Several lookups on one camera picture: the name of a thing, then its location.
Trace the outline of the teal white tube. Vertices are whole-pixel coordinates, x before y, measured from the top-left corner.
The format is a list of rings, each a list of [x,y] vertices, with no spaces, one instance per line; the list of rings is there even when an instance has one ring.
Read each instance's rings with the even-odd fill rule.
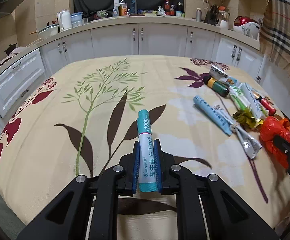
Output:
[[[149,112],[142,109],[137,118],[138,142],[140,143],[139,186],[141,192],[158,191],[155,158]]]

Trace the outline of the orange plastic bag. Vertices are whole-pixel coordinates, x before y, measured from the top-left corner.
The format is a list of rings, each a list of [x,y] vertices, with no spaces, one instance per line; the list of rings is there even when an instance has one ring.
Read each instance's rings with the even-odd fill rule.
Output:
[[[287,169],[287,155],[274,146],[275,136],[283,138],[290,143],[290,121],[287,118],[278,120],[275,116],[268,116],[260,127],[260,140],[265,145],[266,150],[274,156],[280,165]]]

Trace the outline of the light blue tube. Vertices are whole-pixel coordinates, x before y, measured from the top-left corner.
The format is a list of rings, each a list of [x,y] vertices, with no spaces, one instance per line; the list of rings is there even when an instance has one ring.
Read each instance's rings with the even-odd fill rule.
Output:
[[[214,124],[217,125],[228,136],[232,135],[229,122],[213,109],[203,98],[196,95],[193,98],[195,107],[202,111]]]

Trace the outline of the white kitchen cabinets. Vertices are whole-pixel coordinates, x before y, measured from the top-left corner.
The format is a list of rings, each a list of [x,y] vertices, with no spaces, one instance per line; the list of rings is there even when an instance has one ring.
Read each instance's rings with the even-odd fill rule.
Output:
[[[107,56],[169,55],[213,60],[257,77],[259,43],[230,30],[166,23],[129,23],[88,29],[27,48],[0,67],[0,132],[46,78],[67,64]]]

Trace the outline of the white milk powder pouch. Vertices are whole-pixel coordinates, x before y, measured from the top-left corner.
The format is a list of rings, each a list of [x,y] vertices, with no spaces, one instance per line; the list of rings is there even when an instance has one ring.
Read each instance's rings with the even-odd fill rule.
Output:
[[[260,102],[254,96],[252,87],[247,83],[242,83],[240,85],[240,89],[241,89],[242,93],[244,94],[244,96],[246,97],[246,99],[251,104],[251,112],[252,112],[254,118],[257,121],[260,121],[261,119],[265,120],[266,114],[262,110],[262,108],[260,106]]]

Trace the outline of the red label brown bottle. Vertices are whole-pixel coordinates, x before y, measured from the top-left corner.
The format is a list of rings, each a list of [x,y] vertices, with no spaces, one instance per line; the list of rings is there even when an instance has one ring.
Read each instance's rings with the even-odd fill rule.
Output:
[[[262,97],[257,92],[252,92],[252,94],[254,96],[256,109],[260,113],[260,117],[262,119],[268,116],[274,116],[276,114],[276,109],[265,97]]]

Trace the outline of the floral beige tablecloth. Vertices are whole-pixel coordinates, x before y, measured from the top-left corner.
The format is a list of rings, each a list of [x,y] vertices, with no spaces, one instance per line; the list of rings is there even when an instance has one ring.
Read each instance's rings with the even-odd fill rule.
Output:
[[[118,163],[138,138],[138,112],[152,136],[199,176],[218,174],[277,233],[289,224],[290,176],[265,149],[250,160],[194,105],[198,95],[238,111],[203,82],[210,64],[167,56],[103,57],[71,63],[42,81],[0,134],[0,194],[28,224],[77,174]]]

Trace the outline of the dark green glass bottle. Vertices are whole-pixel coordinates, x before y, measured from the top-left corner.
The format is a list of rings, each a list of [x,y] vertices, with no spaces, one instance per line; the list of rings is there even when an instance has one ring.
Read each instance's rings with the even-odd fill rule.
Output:
[[[217,81],[212,76],[204,76],[203,82],[223,98],[226,98],[229,95],[229,88],[223,85],[221,82]]]

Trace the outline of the white blue snack packet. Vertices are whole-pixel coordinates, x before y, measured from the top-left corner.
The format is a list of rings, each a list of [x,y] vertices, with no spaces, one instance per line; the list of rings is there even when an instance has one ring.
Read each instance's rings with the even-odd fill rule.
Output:
[[[211,77],[215,78],[217,81],[230,86],[239,86],[241,82],[239,82],[234,77],[227,75],[223,70],[217,68],[216,66],[212,65],[209,70],[209,74]]]

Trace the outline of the beige plaid hanging cloth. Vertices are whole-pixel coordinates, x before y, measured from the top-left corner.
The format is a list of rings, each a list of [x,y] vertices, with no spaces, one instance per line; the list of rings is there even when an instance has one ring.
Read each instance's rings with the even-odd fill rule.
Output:
[[[290,0],[266,0],[260,51],[290,76]]]

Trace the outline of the red white rice cooker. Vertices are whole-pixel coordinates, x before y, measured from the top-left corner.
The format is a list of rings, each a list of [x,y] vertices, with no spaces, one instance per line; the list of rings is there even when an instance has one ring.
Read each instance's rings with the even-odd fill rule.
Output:
[[[260,28],[261,26],[258,22],[246,16],[238,16],[233,23],[235,32],[255,40],[259,37]]]

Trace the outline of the white detergent bottle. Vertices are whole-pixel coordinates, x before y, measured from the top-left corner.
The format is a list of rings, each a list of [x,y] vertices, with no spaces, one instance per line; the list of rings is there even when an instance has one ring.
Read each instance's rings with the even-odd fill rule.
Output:
[[[120,0],[114,0],[114,8],[112,10],[112,16],[117,17],[120,15]]]

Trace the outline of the steel thermos bottle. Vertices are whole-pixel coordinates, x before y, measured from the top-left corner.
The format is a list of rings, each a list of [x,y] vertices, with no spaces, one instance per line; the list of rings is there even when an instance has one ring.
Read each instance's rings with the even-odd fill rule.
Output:
[[[201,17],[202,17],[202,11],[200,8],[197,8],[196,10],[196,22],[201,22]]]

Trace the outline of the black knife block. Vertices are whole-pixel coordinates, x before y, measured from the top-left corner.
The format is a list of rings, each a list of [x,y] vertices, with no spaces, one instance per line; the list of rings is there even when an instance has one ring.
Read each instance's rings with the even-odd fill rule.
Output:
[[[215,4],[210,7],[209,11],[207,11],[204,23],[216,25],[216,22],[217,22],[217,5]]]

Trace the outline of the white electric kettle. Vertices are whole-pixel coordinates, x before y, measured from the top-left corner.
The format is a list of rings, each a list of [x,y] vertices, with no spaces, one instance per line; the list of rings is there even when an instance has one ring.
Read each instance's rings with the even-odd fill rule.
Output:
[[[72,28],[71,14],[69,10],[62,10],[57,14],[60,31],[65,31]]]

